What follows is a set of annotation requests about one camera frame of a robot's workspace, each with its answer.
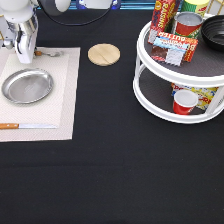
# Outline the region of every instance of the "canned food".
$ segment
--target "canned food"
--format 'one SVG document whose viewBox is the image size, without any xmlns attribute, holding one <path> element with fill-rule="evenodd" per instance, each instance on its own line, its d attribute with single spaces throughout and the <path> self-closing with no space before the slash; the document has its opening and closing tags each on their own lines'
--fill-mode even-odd
<svg viewBox="0 0 224 224">
<path fill-rule="evenodd" d="M 194 12 L 181 12 L 175 16 L 172 33 L 175 35 L 197 39 L 203 18 Z"/>
<path fill-rule="evenodd" d="M 184 0 L 181 12 L 195 12 L 204 17 L 208 3 L 209 0 Z"/>
</svg>

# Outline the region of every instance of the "red cup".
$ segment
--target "red cup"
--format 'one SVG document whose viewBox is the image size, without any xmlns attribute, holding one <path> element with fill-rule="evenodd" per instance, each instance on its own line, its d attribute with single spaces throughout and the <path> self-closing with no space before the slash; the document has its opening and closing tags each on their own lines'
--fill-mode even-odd
<svg viewBox="0 0 224 224">
<path fill-rule="evenodd" d="M 179 90 L 174 95 L 173 111 L 176 114 L 188 115 L 198 104 L 198 95 L 190 90 Z"/>
</svg>

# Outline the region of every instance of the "metal plate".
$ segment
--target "metal plate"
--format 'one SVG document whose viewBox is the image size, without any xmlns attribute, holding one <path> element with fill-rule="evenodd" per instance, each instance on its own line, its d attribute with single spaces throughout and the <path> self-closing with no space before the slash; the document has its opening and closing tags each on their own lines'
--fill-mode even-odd
<svg viewBox="0 0 224 224">
<path fill-rule="evenodd" d="M 47 96 L 53 88 L 51 75 L 41 69 L 25 69 L 9 76 L 2 85 L 3 95 L 14 103 L 32 103 Z"/>
</svg>

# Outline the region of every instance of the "food package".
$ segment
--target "food package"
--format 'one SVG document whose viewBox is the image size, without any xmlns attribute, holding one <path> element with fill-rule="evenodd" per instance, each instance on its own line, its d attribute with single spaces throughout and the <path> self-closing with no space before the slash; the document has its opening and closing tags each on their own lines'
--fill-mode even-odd
<svg viewBox="0 0 224 224">
<path fill-rule="evenodd" d="M 218 87 L 213 87 L 213 88 L 196 88 L 196 87 L 189 87 L 189 86 L 184 86 L 184 85 L 180 85 L 180 84 L 171 84 L 173 91 L 172 91 L 172 96 L 174 96 L 174 94 L 181 90 L 181 89 L 187 89 L 190 90 L 194 93 L 198 94 L 198 104 L 196 107 L 202 109 L 202 110 L 206 110 L 209 106 L 209 104 L 212 101 L 212 98 L 214 97 L 215 93 L 218 90 Z"/>
<path fill-rule="evenodd" d="M 180 0 L 156 0 L 148 43 L 154 43 L 159 31 L 170 32 L 172 19 L 177 13 L 180 2 Z"/>
<path fill-rule="evenodd" d="M 174 41 L 189 44 L 189 46 L 187 48 L 187 52 L 184 55 L 184 61 L 191 62 L 194 52 L 196 50 L 196 47 L 198 45 L 198 40 L 192 39 L 192 38 L 187 38 L 187 37 L 182 37 L 182 36 L 177 36 L 177 35 L 165 33 L 165 32 L 159 32 L 158 36 L 168 38 L 169 40 L 174 40 Z"/>
<path fill-rule="evenodd" d="M 151 58 L 155 61 L 180 66 L 189 44 L 177 39 L 173 40 L 168 37 L 168 33 L 166 34 L 167 37 L 156 37 L 151 51 Z"/>
</svg>

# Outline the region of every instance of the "round wooden coaster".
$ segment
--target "round wooden coaster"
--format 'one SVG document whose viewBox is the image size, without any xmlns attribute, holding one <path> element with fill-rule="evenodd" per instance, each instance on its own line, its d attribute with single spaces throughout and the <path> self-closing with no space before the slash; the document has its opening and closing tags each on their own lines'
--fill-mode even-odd
<svg viewBox="0 0 224 224">
<path fill-rule="evenodd" d="M 89 49 L 89 60 L 100 66 L 112 65 L 120 58 L 120 51 L 111 44 L 97 44 Z"/>
</svg>

